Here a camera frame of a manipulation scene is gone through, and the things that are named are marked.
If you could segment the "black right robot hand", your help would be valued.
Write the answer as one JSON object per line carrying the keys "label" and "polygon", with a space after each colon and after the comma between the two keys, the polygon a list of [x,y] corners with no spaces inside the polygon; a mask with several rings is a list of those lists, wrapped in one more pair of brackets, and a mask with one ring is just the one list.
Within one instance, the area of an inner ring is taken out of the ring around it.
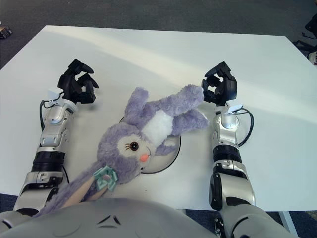
{"label": "black right robot hand", "polygon": [[204,101],[219,107],[225,106],[227,101],[236,99],[237,81],[230,71],[223,61],[205,74],[205,79],[202,80]]}

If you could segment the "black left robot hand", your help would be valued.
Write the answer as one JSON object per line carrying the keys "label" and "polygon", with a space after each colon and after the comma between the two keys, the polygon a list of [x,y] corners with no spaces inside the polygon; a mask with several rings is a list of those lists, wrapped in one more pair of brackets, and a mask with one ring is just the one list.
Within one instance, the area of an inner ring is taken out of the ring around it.
{"label": "black left robot hand", "polygon": [[74,104],[92,104],[96,96],[94,88],[99,88],[97,82],[90,76],[93,69],[85,63],[74,59],[68,69],[59,78],[57,87],[63,90],[63,98]]}

